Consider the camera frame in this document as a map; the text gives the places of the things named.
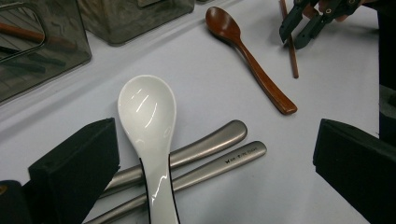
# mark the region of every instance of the spoon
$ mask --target spoon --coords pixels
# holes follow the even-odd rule
[[[172,90],[158,77],[134,77],[122,88],[118,108],[146,176],[150,223],[179,223],[169,173],[177,113]]]
[[[242,43],[240,37],[241,30],[230,14],[219,7],[211,7],[206,12],[205,20],[209,31],[213,35],[233,44],[241,51],[257,82],[259,82],[262,90],[267,94],[276,108],[284,115],[295,113],[297,106],[267,76],[253,55],[251,55]]]

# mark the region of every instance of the white tabletop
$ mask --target white tabletop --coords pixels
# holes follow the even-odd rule
[[[224,8],[237,21],[243,42],[298,106],[297,113],[281,115],[236,49],[207,31],[204,17],[212,6]],[[232,119],[248,128],[238,147],[262,141],[268,149],[246,166],[177,193],[181,223],[366,223],[316,174],[312,160],[321,119],[346,122],[377,136],[376,13],[362,7],[345,22],[325,27],[298,50],[298,79],[292,77],[289,53],[278,35],[281,22],[276,0],[215,0],[197,4],[191,14],[122,47],[88,34],[88,64],[0,106],[0,179],[26,183],[27,167],[34,161],[86,124],[110,117],[117,122],[121,169],[138,164],[116,102],[129,79],[149,74],[165,80],[177,98],[173,149]],[[143,188],[134,188],[100,200],[87,220],[141,192]],[[148,213],[134,213],[119,223],[148,223]]]

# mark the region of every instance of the stainless steel handle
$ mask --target stainless steel handle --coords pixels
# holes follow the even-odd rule
[[[252,142],[234,151],[231,151],[220,158],[210,161],[178,178],[173,180],[174,192],[198,184],[204,180],[221,175],[243,164],[253,161],[263,156],[267,151],[262,142]],[[146,194],[123,203],[86,224],[110,223],[132,213],[136,208],[145,205]]]
[[[242,141],[248,134],[248,128],[240,120],[232,120],[205,136],[204,138],[191,143],[170,153],[170,167],[172,170],[200,160]],[[117,193],[123,189],[136,185],[144,180],[140,164],[134,167],[117,172],[108,183],[101,198]]]

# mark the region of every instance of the brown wooden spoon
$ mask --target brown wooden spoon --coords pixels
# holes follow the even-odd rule
[[[265,74],[253,55],[248,51],[241,40],[241,30],[233,18],[219,7],[211,7],[206,12],[206,25],[210,32],[222,40],[236,46],[244,55],[253,72],[254,77],[270,98],[276,108],[284,115],[297,111],[297,106],[276,86],[276,84]]]

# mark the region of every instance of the white spoon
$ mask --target white spoon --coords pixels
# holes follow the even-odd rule
[[[118,108],[122,127],[144,168],[150,222],[179,223],[169,173],[177,113],[172,90],[158,77],[135,77],[122,88]]]

